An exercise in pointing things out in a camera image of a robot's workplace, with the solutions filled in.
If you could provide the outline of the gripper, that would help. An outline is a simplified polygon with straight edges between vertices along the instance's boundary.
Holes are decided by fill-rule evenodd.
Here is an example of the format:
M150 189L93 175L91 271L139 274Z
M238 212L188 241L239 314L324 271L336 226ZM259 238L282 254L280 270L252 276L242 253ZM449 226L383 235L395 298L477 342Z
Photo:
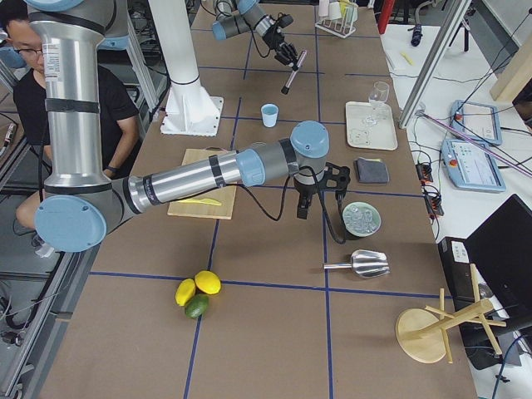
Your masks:
M274 58L285 66L298 61L298 53L291 42L286 42L283 32L277 27L271 27L263 35L263 41L270 50L275 51Z
M312 205L313 196L318 192L315 185L295 185L299 194L297 205L297 218L307 219L308 211Z

